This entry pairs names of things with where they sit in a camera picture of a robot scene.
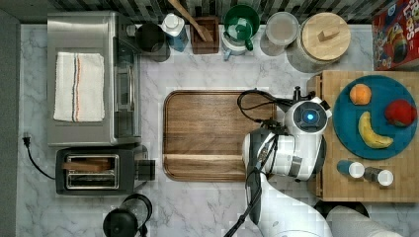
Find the kitchen counter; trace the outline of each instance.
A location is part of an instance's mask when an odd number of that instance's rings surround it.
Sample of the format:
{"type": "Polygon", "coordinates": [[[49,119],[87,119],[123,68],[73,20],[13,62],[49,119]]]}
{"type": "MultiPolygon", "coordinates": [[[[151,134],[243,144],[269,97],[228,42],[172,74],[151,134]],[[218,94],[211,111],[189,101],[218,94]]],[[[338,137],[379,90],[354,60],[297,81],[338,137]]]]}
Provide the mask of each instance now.
{"type": "MultiPolygon", "coordinates": [[[[290,98],[293,87],[305,83],[313,74],[293,69],[283,53],[270,57],[261,52],[259,37],[255,50],[222,60],[221,52],[193,55],[172,49],[163,63],[141,58],[142,143],[149,157],[156,160],[156,180],[139,192],[150,198],[153,214],[147,223],[153,236],[222,236],[245,209],[243,183],[190,183],[170,180],[162,169],[163,102],[178,89],[268,90],[290,98]]],[[[346,54],[328,69],[372,70],[370,26],[351,26],[352,41],[346,54]]],[[[37,163],[54,174],[55,150],[46,145],[46,26],[22,25],[19,137],[32,136],[32,152],[37,163]]],[[[112,207],[125,197],[65,197],[55,193],[54,182],[42,176],[31,164],[19,140],[17,196],[17,236],[104,236],[102,222],[112,207]]],[[[308,204],[316,198],[306,183],[274,177],[270,183],[285,194],[308,204]]],[[[372,219],[409,236],[419,229],[419,206],[415,204],[366,204],[372,219]]],[[[237,236],[261,236],[250,221],[237,236]]]]}

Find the black kettle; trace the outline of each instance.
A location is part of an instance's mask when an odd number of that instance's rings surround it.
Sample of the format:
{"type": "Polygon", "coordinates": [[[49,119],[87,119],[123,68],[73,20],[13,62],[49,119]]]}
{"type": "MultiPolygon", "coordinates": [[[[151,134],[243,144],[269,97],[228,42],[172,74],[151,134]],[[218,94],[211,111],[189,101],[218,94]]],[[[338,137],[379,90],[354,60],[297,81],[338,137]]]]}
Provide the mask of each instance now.
{"type": "Polygon", "coordinates": [[[151,201],[144,195],[133,194],[127,197],[120,207],[105,217],[103,229],[107,237],[134,237],[139,232],[147,235],[145,222],[153,212],[151,201]]]}

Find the cereal box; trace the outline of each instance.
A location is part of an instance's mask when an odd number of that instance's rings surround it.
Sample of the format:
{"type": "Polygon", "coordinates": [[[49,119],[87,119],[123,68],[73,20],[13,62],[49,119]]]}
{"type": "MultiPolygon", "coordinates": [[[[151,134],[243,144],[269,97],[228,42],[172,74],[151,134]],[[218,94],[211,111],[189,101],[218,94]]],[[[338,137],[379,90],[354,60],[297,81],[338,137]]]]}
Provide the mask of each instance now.
{"type": "Polygon", "coordinates": [[[373,20],[374,69],[419,65],[419,0],[398,0],[373,20]]]}

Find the toaster oven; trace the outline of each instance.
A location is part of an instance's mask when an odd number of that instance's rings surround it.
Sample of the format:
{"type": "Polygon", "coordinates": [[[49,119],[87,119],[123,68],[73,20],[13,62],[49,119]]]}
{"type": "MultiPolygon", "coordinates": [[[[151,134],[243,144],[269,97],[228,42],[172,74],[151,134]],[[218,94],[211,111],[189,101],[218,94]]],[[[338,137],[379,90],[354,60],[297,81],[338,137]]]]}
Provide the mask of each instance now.
{"type": "Polygon", "coordinates": [[[139,49],[127,29],[135,27],[112,12],[63,12],[47,19],[47,102],[49,146],[113,146],[140,142],[139,49]],[[55,65],[64,52],[100,53],[104,58],[104,118],[53,118],[55,65]]]}

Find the pepper shaker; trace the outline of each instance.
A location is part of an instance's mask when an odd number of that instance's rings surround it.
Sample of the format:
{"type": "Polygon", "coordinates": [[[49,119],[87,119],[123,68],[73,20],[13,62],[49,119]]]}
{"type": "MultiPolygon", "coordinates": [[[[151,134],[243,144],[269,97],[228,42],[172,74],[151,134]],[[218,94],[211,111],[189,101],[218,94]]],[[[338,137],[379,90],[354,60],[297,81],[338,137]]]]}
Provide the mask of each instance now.
{"type": "Polygon", "coordinates": [[[374,167],[366,168],[364,178],[372,182],[378,182],[382,186],[391,185],[394,179],[390,171],[374,167]]]}

